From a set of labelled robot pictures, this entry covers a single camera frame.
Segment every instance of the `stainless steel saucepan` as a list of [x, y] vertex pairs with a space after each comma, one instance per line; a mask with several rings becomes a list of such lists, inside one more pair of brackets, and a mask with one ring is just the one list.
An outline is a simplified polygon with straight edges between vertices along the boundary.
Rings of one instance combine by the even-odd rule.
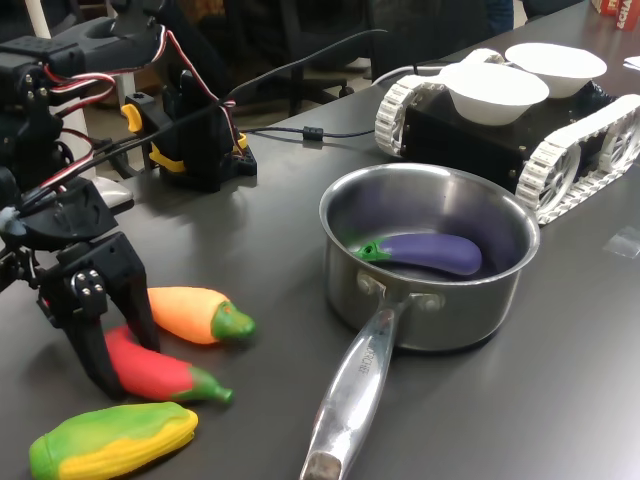
[[[320, 218], [329, 303], [361, 330], [320, 405], [300, 479], [342, 480], [371, 425], [393, 346], [446, 352], [488, 340], [507, 315], [540, 231], [503, 188], [465, 172], [408, 163], [342, 177], [322, 197]], [[479, 270], [459, 276], [354, 254], [376, 239], [412, 233], [470, 240], [482, 256]], [[452, 254], [440, 252], [445, 265]]]

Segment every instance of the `saucepan handle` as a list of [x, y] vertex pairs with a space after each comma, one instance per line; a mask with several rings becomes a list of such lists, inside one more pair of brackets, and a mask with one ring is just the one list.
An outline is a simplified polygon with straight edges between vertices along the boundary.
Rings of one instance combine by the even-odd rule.
[[373, 420], [408, 303], [387, 301], [382, 287], [378, 310], [347, 350], [322, 400], [300, 480], [344, 479]]

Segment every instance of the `toy eggplant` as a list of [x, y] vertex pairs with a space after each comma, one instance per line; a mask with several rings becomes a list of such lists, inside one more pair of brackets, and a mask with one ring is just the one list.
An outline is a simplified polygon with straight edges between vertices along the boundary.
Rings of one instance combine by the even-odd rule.
[[204, 370], [134, 343], [127, 326], [111, 330], [105, 340], [113, 368], [129, 393], [156, 401], [232, 400], [233, 391]]
[[369, 242], [355, 255], [368, 262], [389, 261], [472, 275], [482, 266], [482, 253], [471, 240], [443, 233], [407, 233]]
[[36, 480], [106, 480], [191, 441], [198, 416], [172, 402], [121, 405], [62, 422], [29, 449]]
[[206, 288], [150, 288], [153, 319], [165, 330], [203, 345], [242, 340], [256, 329], [222, 293]]

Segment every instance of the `red pepper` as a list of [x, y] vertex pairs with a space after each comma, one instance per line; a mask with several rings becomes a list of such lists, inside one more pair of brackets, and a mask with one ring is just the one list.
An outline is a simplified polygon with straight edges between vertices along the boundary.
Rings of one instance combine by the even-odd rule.
[[126, 391], [156, 401], [216, 399], [230, 403], [233, 392], [204, 370], [133, 342], [129, 328], [105, 335], [111, 363]]

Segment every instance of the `paper bowl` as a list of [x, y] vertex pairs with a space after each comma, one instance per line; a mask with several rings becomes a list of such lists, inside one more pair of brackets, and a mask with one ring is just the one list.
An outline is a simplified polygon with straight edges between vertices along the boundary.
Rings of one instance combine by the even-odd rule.
[[575, 95], [607, 71], [607, 64], [593, 53], [552, 43], [522, 43], [509, 48], [505, 57], [549, 86], [551, 98]]
[[458, 113], [481, 125], [508, 125], [549, 95], [538, 77], [504, 65], [458, 63], [441, 75]]

